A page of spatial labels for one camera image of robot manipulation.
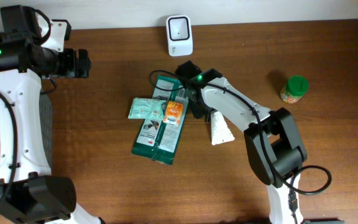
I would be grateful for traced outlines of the orange small packet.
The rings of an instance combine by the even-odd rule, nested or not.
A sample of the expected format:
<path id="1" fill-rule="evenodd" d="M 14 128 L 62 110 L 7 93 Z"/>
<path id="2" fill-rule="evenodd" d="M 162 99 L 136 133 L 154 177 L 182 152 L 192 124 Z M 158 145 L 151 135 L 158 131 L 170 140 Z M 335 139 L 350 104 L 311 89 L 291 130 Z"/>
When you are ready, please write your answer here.
<path id="1" fill-rule="evenodd" d="M 176 101 L 169 101 L 165 110 L 163 122 L 166 124 L 178 126 L 181 122 L 183 109 L 184 104 Z"/>

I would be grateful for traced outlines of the white cream tube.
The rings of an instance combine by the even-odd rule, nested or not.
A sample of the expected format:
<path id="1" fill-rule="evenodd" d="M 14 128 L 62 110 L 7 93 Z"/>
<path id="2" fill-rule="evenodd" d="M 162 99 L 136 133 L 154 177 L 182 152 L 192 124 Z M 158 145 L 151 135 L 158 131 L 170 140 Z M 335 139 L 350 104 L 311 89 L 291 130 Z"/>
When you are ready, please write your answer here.
<path id="1" fill-rule="evenodd" d="M 211 114 L 211 144 L 218 145 L 226 142 L 234 141 L 231 130 L 221 112 L 215 111 Z"/>

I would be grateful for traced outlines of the light green sachet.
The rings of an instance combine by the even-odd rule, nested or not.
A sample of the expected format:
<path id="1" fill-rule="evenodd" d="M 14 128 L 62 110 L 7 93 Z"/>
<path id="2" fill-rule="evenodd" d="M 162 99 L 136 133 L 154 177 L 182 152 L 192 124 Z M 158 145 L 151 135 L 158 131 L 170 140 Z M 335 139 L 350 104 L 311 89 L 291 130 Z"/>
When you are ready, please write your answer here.
<path id="1" fill-rule="evenodd" d="M 128 118 L 161 121 L 164 118 L 162 108 L 164 102 L 157 99 L 134 98 Z"/>

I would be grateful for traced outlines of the green 3M package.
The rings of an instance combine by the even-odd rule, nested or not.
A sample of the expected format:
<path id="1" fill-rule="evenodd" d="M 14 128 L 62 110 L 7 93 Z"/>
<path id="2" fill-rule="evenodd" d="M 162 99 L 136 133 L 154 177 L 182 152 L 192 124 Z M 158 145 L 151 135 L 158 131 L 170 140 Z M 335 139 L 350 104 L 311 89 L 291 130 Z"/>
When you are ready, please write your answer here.
<path id="1" fill-rule="evenodd" d="M 152 98 L 165 101 L 162 108 L 166 108 L 166 104 L 169 101 L 184 104 L 181 122 L 178 126 L 175 126 L 162 121 L 143 120 L 131 153 L 171 165 L 175 158 L 185 122 L 188 98 L 180 81 L 164 76 L 158 77 L 157 88 L 154 89 Z"/>

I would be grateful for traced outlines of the green lid jar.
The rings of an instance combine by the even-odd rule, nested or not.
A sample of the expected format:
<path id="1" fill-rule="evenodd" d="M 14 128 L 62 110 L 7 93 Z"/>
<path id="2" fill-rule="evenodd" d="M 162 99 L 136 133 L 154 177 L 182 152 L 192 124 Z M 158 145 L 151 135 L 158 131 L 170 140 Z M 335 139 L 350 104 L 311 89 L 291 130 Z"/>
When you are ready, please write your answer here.
<path id="1" fill-rule="evenodd" d="M 308 80 L 303 76 L 295 75 L 290 77 L 283 86 L 280 91 L 280 98 L 286 103 L 296 103 L 306 94 L 308 89 Z"/>

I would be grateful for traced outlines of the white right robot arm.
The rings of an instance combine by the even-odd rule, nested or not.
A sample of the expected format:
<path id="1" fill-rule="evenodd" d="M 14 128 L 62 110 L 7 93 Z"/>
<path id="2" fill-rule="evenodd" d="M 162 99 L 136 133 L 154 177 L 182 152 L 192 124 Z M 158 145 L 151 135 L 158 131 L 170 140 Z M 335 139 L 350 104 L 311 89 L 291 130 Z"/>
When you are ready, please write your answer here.
<path id="1" fill-rule="evenodd" d="M 220 112 L 244 133 L 251 169 L 267 186 L 270 222 L 302 223 L 298 184 L 307 153 L 291 113 L 255 103 L 215 69 L 204 72 L 187 61 L 175 74 L 195 118 L 210 120 L 212 113 Z"/>

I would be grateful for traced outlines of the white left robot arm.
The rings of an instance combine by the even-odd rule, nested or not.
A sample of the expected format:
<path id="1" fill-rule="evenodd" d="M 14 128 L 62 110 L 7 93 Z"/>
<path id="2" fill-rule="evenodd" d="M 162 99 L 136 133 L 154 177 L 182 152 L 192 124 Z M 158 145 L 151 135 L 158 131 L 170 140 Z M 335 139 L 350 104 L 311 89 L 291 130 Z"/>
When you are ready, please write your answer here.
<path id="1" fill-rule="evenodd" d="M 13 223 L 101 223 L 52 175 L 53 109 L 43 80 L 88 78 L 85 49 L 67 49 L 71 25 L 15 5 L 0 10 L 0 215 Z"/>

